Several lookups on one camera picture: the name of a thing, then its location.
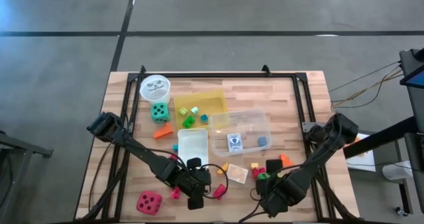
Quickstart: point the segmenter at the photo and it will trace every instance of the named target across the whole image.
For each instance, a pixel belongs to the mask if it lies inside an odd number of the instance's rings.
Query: white plastic container
[[[413,177],[411,163],[409,160],[386,165],[383,167],[382,173],[389,180]]]
[[[181,129],[178,131],[178,156],[187,164],[191,158],[200,158],[208,164],[207,131],[205,129]]]
[[[270,124],[260,109],[211,115],[209,133],[217,156],[258,152],[272,146]]]
[[[170,81],[161,75],[148,76],[140,85],[140,95],[151,104],[169,103],[171,100],[170,90]]]

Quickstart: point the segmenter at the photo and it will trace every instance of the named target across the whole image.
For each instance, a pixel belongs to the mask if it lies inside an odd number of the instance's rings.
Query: wooden table
[[[321,71],[306,73],[317,122],[327,122],[333,112],[330,108],[330,96],[324,73]],[[102,111],[120,114],[127,74],[127,72],[111,73],[107,84]],[[248,168],[251,162],[259,162],[261,166],[265,166],[265,160],[278,158],[281,153],[287,154],[296,164],[300,164],[305,160],[305,151],[301,138],[301,129],[291,79],[170,78],[170,81],[172,83],[172,97],[193,92],[211,91],[212,89],[223,89],[229,111],[261,108],[266,112],[266,116],[270,122],[273,139],[273,144],[270,149],[262,152],[221,158],[214,155],[210,148],[211,144],[209,139],[210,163],[222,165],[225,162],[229,162],[243,165],[245,168]],[[305,104],[302,87],[300,90],[303,104]],[[131,100],[133,94],[134,89],[130,95],[130,104],[133,103]],[[174,102],[172,100],[169,106],[171,124],[174,128],[173,135],[158,140],[152,138],[153,132],[159,128],[160,125],[154,124],[150,118],[150,104],[144,100],[140,100],[138,104],[134,138],[147,147],[172,151],[172,145],[178,143],[178,140]],[[303,108],[307,116],[306,105],[304,105]],[[94,140],[76,218],[82,217],[87,213],[88,195],[93,176],[101,155],[105,152],[107,145],[107,143],[101,142],[100,140]],[[98,200],[106,187],[112,153],[112,148],[110,148],[100,169],[99,176],[97,177],[91,205]],[[354,215],[359,216],[343,152],[341,150],[336,152],[328,161],[326,167],[332,189],[342,203],[346,205],[348,210]],[[211,174],[212,190],[215,190],[219,184],[225,184],[224,177],[218,176],[214,169],[211,169]],[[159,182],[145,163],[141,162],[135,156],[131,156],[121,212],[121,221],[237,222],[240,218],[250,213],[256,206],[256,201],[253,201],[249,196],[249,192],[253,187],[254,181],[251,174],[249,174],[245,185],[230,180],[229,190],[221,201],[216,199],[205,199],[205,207],[203,209],[190,211],[187,208],[187,197],[185,195],[182,195],[179,200],[170,199],[171,189]],[[136,210],[137,199],[143,190],[153,190],[162,195],[162,206],[156,216],[145,215]],[[115,193],[112,197],[112,203],[114,203],[116,193],[117,189],[115,189]],[[322,190],[320,191],[320,196],[323,210],[325,211],[327,207],[324,202],[325,198]],[[111,204],[110,215],[113,214],[114,210],[115,206]],[[266,215],[258,215],[249,219],[249,221],[316,221],[311,192],[308,192],[307,197],[298,205],[290,207],[287,213],[280,213],[273,219],[269,219]]]

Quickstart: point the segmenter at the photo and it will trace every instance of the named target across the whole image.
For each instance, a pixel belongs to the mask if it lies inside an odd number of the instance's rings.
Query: yellow tray
[[[195,123],[190,128],[209,128],[209,117],[212,114],[226,113],[227,112],[227,103],[225,102],[224,92],[221,89],[203,92],[203,93],[193,93],[189,95],[180,95],[174,97],[174,107],[177,120],[178,129],[185,129],[183,122],[187,119],[191,113],[191,108],[197,107],[199,113],[193,115],[195,118]],[[185,115],[181,115],[180,109],[184,107],[187,109]],[[201,122],[200,116],[206,114],[208,118],[208,123]]]

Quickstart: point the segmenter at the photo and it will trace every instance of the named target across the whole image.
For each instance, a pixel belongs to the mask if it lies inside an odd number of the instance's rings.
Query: playing card
[[[227,135],[228,149],[230,152],[243,150],[243,143],[241,141],[241,134]]]

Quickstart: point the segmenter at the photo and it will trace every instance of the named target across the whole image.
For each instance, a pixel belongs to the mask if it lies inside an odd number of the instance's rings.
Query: concrete floor
[[[128,0],[0,0],[0,31],[120,31]],[[129,30],[422,30],[424,0],[135,0]],[[11,223],[70,221],[78,202],[92,136],[117,37],[0,37],[0,129],[54,149],[33,158]],[[118,71],[323,70],[329,89],[421,48],[424,36],[126,38]],[[390,70],[331,93],[364,88]],[[362,104],[376,90],[353,101]],[[406,89],[392,81],[372,104],[340,109],[363,130],[409,117]],[[399,217],[398,187],[353,176],[360,214]]]

